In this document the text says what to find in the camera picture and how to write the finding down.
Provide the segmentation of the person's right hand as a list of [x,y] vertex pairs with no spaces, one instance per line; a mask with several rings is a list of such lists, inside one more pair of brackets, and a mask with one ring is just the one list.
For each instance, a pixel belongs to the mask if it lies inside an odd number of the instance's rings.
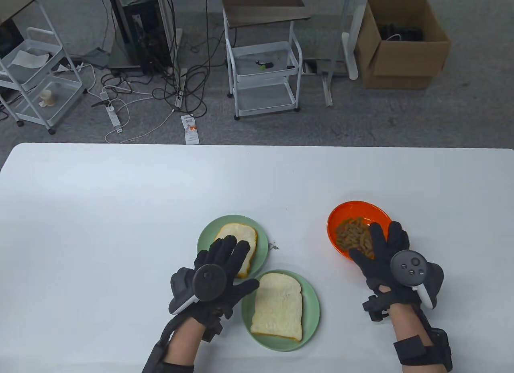
[[373,223],[369,226],[374,251],[374,259],[365,256],[358,249],[350,249],[349,255],[366,278],[368,287],[385,302],[387,310],[392,304],[420,305],[416,292],[400,284],[391,271],[391,259],[402,250],[409,250],[409,236],[400,222],[392,221],[388,227],[388,236],[384,237],[382,227]]

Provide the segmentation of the person's left hand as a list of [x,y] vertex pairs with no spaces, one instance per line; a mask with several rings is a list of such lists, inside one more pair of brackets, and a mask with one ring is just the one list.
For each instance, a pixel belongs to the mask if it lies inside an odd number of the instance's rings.
[[204,326],[202,340],[206,342],[221,333],[221,318],[230,319],[235,305],[259,287],[255,278],[235,284],[249,251],[249,242],[228,235],[216,239],[209,250],[201,250],[194,268],[180,268],[172,275],[169,313],[173,319],[168,334],[190,318]]

